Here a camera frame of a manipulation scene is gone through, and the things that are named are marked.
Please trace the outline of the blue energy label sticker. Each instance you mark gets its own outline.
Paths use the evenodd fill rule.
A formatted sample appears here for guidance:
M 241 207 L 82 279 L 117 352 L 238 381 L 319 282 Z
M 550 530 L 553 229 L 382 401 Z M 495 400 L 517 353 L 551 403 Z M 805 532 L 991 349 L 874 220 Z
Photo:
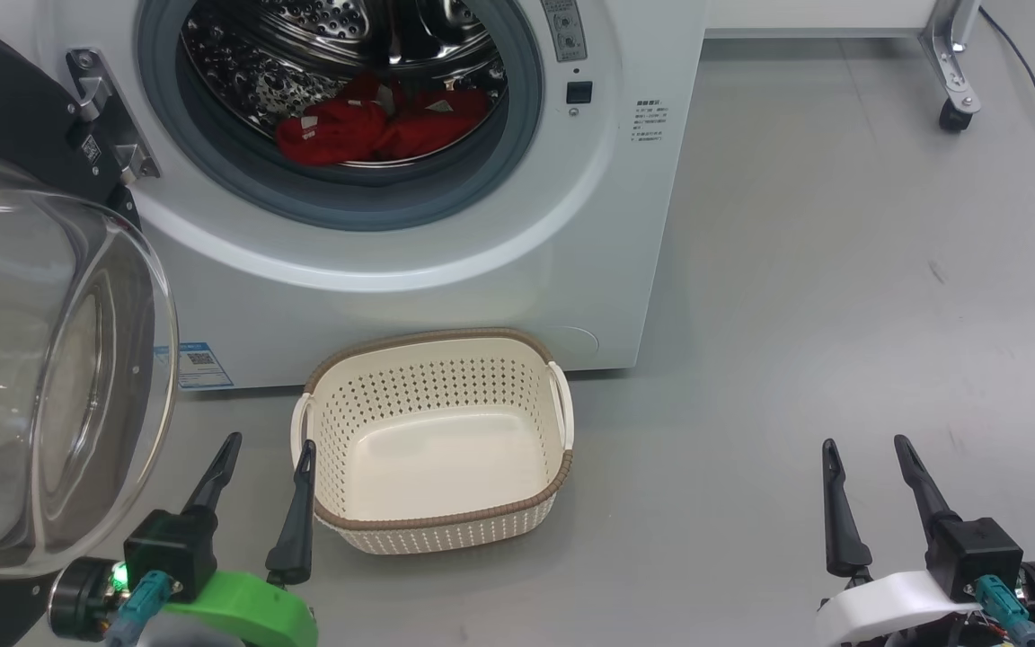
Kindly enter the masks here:
M 178 345 L 175 364 L 177 386 L 185 392 L 234 388 L 234 381 L 205 342 L 184 342 Z

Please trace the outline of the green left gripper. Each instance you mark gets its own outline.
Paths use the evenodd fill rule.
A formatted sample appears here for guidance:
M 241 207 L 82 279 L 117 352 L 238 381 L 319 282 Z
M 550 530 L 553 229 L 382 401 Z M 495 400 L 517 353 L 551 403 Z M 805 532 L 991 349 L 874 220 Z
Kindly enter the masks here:
M 183 514 L 217 511 L 242 441 L 239 431 L 227 435 Z M 319 626 L 310 607 L 279 588 L 310 578 L 315 470 L 316 445 L 305 439 L 293 470 L 293 496 L 279 539 L 264 562 L 267 581 L 249 572 L 217 571 L 196 601 L 164 607 L 141 634 L 139 647 L 319 647 Z

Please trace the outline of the cream perforated laundry basket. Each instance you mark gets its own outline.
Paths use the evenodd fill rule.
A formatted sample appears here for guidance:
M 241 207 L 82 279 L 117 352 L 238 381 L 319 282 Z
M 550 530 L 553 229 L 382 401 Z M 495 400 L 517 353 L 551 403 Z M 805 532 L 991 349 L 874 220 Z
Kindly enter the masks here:
M 369 555 L 504 541 L 546 519 L 571 474 L 566 374 L 509 328 L 369 342 L 314 369 L 290 422 L 316 447 L 314 517 Z

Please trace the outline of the white front-load washing machine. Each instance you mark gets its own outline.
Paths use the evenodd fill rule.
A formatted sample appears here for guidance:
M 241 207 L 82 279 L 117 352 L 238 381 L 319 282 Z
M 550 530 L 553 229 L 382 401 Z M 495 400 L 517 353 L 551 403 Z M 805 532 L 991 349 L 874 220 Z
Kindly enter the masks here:
M 0 40 L 70 91 L 66 51 L 102 51 L 161 171 L 128 192 L 180 341 L 208 344 L 231 389 L 301 384 L 350 345 L 440 329 L 514 328 L 553 355 L 545 329 L 576 326 L 599 353 L 560 366 L 635 365 L 707 0 L 520 0 L 544 70 L 533 146 L 475 205 L 394 232 L 301 224 L 210 180 L 147 99 L 140 3 L 0 0 Z

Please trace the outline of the white partition panel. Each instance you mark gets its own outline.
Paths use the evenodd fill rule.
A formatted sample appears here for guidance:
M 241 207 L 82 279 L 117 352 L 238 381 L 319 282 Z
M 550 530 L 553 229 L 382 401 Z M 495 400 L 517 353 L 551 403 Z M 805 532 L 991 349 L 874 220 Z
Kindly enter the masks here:
M 917 34 L 936 0 L 708 0 L 707 40 Z

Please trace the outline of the stainless steel washing machine drum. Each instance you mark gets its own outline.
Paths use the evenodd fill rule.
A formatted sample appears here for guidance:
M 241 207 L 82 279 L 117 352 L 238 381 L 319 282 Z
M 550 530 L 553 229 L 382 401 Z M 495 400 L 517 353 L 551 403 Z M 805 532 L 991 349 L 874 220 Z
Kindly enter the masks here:
M 207 90 L 275 147 L 280 121 L 363 71 L 407 90 L 484 90 L 490 114 L 461 140 L 509 94 L 500 50 L 465 0 L 198 0 L 180 40 Z M 410 165 L 459 142 L 423 158 L 336 165 Z

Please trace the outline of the red clothing with white trim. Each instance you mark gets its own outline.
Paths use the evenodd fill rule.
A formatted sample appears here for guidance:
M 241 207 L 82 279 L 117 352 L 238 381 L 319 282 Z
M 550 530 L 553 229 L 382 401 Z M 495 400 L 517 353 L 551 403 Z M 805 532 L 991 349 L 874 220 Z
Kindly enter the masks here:
M 329 100 L 280 121 L 275 142 L 297 164 L 398 163 L 453 145 L 490 111 L 484 90 L 407 90 L 397 77 L 363 71 Z

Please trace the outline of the black-rimmed glass washer door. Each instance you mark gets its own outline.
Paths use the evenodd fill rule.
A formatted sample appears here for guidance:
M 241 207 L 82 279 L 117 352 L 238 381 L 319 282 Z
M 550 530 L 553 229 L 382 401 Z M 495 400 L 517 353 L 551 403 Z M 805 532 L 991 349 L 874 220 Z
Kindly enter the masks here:
M 175 304 L 130 193 L 135 128 L 0 40 L 0 647 L 128 514 L 176 393 Z

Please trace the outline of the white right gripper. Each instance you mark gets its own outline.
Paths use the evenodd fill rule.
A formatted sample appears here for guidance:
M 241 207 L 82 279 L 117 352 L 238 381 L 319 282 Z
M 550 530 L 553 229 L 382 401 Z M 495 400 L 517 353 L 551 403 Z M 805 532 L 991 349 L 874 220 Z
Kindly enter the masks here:
M 917 454 L 907 435 L 896 435 L 894 447 L 904 483 L 915 496 L 925 540 L 935 540 L 935 528 L 944 520 L 962 521 Z M 826 569 L 830 576 L 871 579 L 871 550 L 860 539 L 845 492 L 845 463 L 833 439 L 822 445 L 823 531 Z M 876 636 L 913 629 L 951 614 L 981 610 L 978 602 L 954 602 L 928 571 L 904 571 L 842 590 L 816 614 L 820 647 L 868 642 Z

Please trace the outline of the metal door hinge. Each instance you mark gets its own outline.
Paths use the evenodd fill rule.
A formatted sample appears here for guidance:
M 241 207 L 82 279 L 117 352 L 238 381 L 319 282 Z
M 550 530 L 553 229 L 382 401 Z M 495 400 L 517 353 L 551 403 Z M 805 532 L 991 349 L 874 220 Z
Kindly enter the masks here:
M 102 148 L 118 164 L 122 183 L 129 185 L 144 179 L 159 179 L 159 164 L 128 110 L 118 82 L 103 60 L 102 51 L 69 49 L 66 65 L 78 95 L 79 114 L 102 133 Z

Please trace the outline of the round filter cover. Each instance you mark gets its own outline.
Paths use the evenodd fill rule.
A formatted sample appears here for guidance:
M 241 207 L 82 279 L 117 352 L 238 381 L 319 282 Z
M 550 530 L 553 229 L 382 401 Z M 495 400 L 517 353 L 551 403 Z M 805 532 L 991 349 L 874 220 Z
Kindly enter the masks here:
M 553 355 L 571 367 L 586 366 L 599 353 L 598 339 L 576 326 L 550 326 L 545 329 L 546 344 Z

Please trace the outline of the metal partition leg bracket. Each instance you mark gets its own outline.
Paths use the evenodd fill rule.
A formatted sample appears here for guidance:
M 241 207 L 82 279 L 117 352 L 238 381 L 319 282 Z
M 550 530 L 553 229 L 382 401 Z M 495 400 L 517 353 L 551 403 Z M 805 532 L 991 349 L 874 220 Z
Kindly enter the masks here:
M 981 102 L 972 90 L 960 64 L 982 0 L 933 0 L 929 16 L 917 39 L 923 45 L 946 92 L 960 110 L 977 114 Z

